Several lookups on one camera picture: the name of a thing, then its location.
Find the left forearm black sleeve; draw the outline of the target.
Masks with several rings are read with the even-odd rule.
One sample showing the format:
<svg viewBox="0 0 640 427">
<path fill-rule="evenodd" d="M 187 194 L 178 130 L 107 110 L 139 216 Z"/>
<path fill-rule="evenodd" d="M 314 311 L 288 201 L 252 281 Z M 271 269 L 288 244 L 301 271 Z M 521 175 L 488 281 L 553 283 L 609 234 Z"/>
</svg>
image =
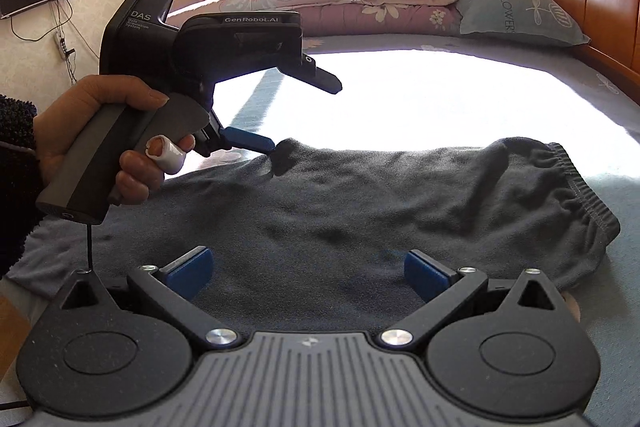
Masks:
<svg viewBox="0 0 640 427">
<path fill-rule="evenodd" d="M 30 102 L 1 95 L 1 275 L 20 260 L 26 239 L 43 213 L 36 198 L 43 179 L 36 157 L 34 120 Z"/>
</svg>

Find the person left hand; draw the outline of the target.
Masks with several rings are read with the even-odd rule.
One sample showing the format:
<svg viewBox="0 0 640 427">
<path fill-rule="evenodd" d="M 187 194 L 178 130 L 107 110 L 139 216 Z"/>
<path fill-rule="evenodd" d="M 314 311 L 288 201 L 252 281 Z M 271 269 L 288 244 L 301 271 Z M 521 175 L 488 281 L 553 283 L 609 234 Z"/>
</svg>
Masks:
<svg viewBox="0 0 640 427">
<path fill-rule="evenodd" d="M 168 98 L 137 77 L 90 75 L 68 89 L 34 120 L 36 157 L 44 183 L 50 183 L 79 132 L 104 104 L 126 104 L 149 112 Z M 160 188 L 165 173 L 151 158 L 134 150 L 120 155 L 115 185 L 125 205 L 145 202 Z"/>
</svg>

